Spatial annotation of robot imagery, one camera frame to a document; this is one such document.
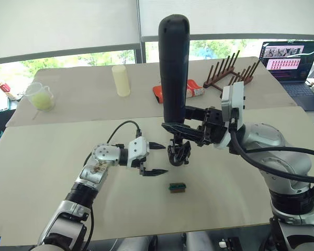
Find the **laptop keyboard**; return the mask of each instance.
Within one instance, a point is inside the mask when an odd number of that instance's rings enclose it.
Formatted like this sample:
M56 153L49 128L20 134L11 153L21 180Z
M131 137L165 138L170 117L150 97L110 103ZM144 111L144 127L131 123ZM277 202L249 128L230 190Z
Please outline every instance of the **laptop keyboard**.
M306 85L283 85L284 89L291 97L314 96L313 91Z

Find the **laptop screen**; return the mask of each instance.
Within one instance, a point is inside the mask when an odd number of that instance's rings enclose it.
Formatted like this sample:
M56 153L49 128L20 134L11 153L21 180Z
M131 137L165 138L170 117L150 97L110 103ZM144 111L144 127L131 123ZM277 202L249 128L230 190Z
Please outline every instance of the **laptop screen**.
M264 42L260 60L278 81L306 81L314 61L314 41Z

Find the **yellow liquid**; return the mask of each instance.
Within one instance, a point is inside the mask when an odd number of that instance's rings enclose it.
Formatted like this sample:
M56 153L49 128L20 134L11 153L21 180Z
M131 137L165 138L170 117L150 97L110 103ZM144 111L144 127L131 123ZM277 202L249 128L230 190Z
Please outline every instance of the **yellow liquid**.
M31 98L31 103L40 110L49 110L52 108L52 100L46 93L37 93Z

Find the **laptop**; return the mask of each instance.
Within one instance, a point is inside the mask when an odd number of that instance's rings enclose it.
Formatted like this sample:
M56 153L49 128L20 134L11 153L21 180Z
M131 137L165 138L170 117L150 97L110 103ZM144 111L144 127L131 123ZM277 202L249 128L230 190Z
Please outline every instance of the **laptop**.
M305 111L314 111L314 92L306 79L314 61L314 41L264 42L260 60Z

